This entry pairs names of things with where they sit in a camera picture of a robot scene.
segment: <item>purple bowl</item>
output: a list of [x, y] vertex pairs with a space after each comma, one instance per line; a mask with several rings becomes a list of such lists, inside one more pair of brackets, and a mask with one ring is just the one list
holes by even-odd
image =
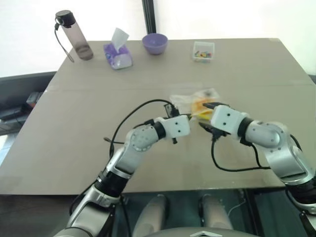
[[143, 37], [142, 42], [150, 54], [158, 55], [165, 51], [168, 38], [162, 34], [151, 33]]

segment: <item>small plastic box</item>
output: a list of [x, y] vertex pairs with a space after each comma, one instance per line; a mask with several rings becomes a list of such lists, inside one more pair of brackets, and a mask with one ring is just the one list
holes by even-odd
[[195, 62], [210, 63], [214, 59], [215, 43], [195, 41], [192, 58]]

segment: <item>plastic bag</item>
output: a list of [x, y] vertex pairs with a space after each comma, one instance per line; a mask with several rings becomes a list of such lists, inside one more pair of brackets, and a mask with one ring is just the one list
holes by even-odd
[[197, 91], [192, 95], [170, 95], [171, 102], [181, 114], [191, 114], [199, 119], [211, 119], [212, 109], [203, 106], [203, 103], [218, 102], [219, 95], [215, 89]]

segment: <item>black bottle cap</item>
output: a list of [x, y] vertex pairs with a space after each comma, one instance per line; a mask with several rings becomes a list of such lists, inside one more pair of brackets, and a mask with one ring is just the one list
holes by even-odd
[[62, 10], [57, 12], [56, 20], [61, 26], [66, 28], [71, 27], [71, 25], [73, 25], [76, 22], [73, 13], [69, 10]]

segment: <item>white wall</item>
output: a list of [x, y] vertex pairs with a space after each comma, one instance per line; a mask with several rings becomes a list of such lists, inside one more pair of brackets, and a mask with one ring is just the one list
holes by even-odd
[[[115, 27], [131, 40], [146, 34], [141, 0], [0, 0], [0, 77], [58, 70], [65, 53], [55, 13], [69, 9], [87, 40], [110, 40]], [[64, 32], [60, 41], [71, 49]]]
[[[131, 40], [146, 34], [141, 0], [0, 0], [0, 77], [59, 68], [65, 54], [53, 30], [61, 9], [74, 13], [87, 40], [110, 40], [115, 27]], [[155, 11], [158, 32], [170, 39], [276, 37], [316, 74], [316, 0], [155, 0]]]
[[279, 38], [308, 74], [316, 74], [316, 0], [154, 3], [157, 31], [170, 39]]

